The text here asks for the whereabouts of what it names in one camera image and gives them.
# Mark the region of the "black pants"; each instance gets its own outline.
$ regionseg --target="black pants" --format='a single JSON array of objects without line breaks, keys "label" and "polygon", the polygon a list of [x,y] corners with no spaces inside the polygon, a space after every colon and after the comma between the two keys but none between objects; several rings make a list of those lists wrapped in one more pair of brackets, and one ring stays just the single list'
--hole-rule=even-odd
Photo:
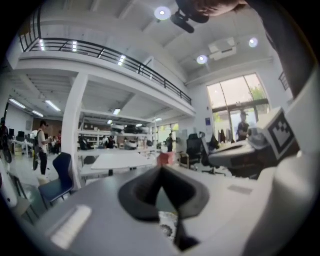
[{"label": "black pants", "polygon": [[39,157],[41,160],[41,174],[46,175],[46,170],[47,170],[47,163],[48,163],[48,157],[47,154],[44,152],[39,152]]}]

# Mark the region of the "monitor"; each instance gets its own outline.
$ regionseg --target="monitor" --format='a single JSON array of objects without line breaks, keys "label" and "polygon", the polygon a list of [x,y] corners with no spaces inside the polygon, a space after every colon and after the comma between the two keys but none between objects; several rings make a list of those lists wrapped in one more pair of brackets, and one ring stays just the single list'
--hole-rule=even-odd
[{"label": "monitor", "polygon": [[24,131],[18,131],[18,137],[25,138],[25,132]]},{"label": "monitor", "polygon": [[11,137],[15,136],[15,129],[9,129],[9,135]]}]

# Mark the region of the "tree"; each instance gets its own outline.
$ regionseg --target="tree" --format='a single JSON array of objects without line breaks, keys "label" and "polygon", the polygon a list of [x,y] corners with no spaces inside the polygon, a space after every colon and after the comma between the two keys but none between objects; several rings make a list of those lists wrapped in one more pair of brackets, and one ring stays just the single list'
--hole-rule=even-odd
[{"label": "tree", "polygon": [[251,93],[252,93],[252,97],[254,101],[257,100],[263,100],[265,99],[265,92],[262,89],[262,87],[254,87],[254,88],[250,88],[251,89]]}]

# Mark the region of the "black cap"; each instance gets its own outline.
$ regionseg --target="black cap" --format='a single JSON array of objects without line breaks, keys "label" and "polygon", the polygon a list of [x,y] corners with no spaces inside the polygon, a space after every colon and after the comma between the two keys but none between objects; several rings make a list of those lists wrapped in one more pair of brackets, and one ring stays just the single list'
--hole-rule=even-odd
[{"label": "black cap", "polygon": [[40,122],[40,127],[41,126],[46,126],[46,127],[48,127],[49,125],[47,125],[47,122],[45,121],[45,120],[42,120],[41,122]]}]

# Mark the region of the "air conditioner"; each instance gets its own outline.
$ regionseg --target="air conditioner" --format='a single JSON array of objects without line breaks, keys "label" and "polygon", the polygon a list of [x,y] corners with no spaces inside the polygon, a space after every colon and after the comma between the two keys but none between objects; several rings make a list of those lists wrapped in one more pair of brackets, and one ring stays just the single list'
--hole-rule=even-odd
[{"label": "air conditioner", "polygon": [[209,49],[211,51],[209,58],[215,61],[237,54],[237,46],[233,37],[216,41],[209,45]]}]

